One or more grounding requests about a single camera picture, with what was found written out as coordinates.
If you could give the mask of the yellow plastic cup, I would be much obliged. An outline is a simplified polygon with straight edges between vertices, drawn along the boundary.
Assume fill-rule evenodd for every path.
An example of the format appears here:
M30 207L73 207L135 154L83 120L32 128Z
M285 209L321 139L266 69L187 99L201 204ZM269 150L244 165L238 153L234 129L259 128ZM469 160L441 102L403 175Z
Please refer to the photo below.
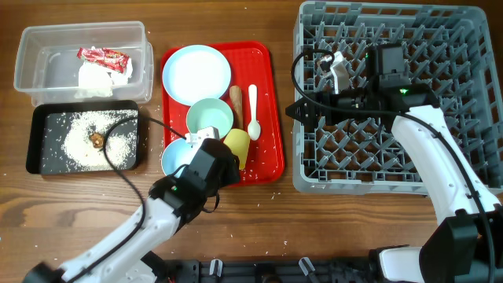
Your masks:
M232 154L239 159L240 170L245 169L250 141L248 132L237 128L231 129L223 141Z

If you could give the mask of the small light blue bowl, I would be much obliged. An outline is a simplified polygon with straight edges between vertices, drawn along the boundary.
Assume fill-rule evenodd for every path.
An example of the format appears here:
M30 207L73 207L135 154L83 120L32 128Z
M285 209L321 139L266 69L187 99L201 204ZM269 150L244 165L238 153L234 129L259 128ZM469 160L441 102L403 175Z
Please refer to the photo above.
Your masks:
M179 138L171 142L164 150L161 158L161 167L165 175L175 172L180 166L189 165L196 155L197 147Z

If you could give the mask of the mint green bowl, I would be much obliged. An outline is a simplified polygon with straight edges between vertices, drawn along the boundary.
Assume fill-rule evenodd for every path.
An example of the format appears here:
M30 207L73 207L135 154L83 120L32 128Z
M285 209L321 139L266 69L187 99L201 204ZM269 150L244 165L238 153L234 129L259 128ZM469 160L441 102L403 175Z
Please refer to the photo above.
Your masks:
M215 127L220 138L224 138L233 127L233 111L218 98L205 98L192 105L186 115L185 124L190 133L206 127Z

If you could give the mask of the white plastic spoon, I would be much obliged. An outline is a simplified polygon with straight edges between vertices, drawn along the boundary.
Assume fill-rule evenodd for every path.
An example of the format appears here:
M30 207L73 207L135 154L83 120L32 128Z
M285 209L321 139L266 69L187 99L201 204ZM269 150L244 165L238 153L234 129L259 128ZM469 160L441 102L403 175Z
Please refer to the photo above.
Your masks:
M248 87L248 100L251 111L251 120L248 124L248 135L252 141L257 141L261 134L261 127L257 120L258 88L255 84Z

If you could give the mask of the brown carrot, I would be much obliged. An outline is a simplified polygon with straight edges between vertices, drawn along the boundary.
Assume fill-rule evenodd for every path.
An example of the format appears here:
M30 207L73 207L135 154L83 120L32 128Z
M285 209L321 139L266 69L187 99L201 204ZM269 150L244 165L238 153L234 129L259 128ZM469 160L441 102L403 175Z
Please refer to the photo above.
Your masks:
M229 89L229 97L233 105L233 110L235 112L235 122L238 129L243 129L244 118L243 118L243 104L242 104L242 93L239 86L234 85Z

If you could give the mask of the large light blue plate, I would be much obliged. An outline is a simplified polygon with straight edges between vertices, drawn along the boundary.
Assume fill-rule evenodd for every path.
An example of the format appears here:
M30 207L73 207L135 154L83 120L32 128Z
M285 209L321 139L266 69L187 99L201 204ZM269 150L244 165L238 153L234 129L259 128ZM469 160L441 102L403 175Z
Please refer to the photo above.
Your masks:
M206 98L220 98L232 78L230 63L217 49L205 45L182 47L163 66L162 83L168 96L192 106Z

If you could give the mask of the brown food scrap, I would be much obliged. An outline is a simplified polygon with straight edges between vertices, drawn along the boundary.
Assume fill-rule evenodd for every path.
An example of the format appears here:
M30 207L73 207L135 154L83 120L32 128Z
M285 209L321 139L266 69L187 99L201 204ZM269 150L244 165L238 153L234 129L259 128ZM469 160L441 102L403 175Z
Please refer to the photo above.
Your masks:
M90 136L90 141L95 149L102 149L105 143L105 138L102 134L95 132Z

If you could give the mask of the red snack wrapper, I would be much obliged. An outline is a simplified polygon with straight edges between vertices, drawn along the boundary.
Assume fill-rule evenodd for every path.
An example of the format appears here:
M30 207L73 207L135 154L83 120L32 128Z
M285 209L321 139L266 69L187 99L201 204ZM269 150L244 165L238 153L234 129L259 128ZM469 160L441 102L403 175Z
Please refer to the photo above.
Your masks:
M127 70L127 63L130 59L127 54L109 48L80 48L77 57L121 74Z

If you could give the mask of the white napkin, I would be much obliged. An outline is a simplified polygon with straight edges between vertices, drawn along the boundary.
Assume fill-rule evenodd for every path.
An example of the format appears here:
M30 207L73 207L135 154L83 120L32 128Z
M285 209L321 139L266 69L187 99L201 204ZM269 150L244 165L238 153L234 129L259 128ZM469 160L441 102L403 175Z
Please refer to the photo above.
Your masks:
M79 89L76 98L111 97L114 86L127 85L132 76L132 60L127 61L124 73L110 68L84 62L79 69Z

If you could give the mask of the white rice pile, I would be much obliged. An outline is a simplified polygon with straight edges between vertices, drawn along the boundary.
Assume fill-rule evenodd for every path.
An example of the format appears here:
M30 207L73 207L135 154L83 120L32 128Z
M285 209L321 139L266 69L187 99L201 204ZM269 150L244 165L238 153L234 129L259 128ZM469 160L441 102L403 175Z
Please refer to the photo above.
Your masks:
M137 163L138 111L103 110L51 113L45 119L42 135L43 175L120 170ZM102 134L105 143L95 149L92 133Z

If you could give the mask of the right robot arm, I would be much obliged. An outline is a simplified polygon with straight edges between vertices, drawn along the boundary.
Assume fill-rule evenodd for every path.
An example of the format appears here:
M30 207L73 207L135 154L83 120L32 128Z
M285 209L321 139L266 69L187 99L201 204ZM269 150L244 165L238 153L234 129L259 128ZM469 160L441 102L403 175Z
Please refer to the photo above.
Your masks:
M431 87L412 83L403 50L382 44L366 51L367 83L336 85L331 94L302 92L288 116L308 126L320 117L378 118L404 148L431 198L437 228L419 247L374 249L374 280L499 282L502 279L502 206L480 181L447 128Z

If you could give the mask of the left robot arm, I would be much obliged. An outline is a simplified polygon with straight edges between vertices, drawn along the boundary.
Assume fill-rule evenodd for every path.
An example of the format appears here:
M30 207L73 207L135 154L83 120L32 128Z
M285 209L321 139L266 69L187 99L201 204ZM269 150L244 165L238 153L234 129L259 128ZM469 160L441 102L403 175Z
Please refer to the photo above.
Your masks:
M202 211L222 187L240 181L239 159L223 142L203 140L190 164L155 182L149 197L121 226L82 255L57 269L46 263L32 268L24 282L118 282L159 275L142 261Z

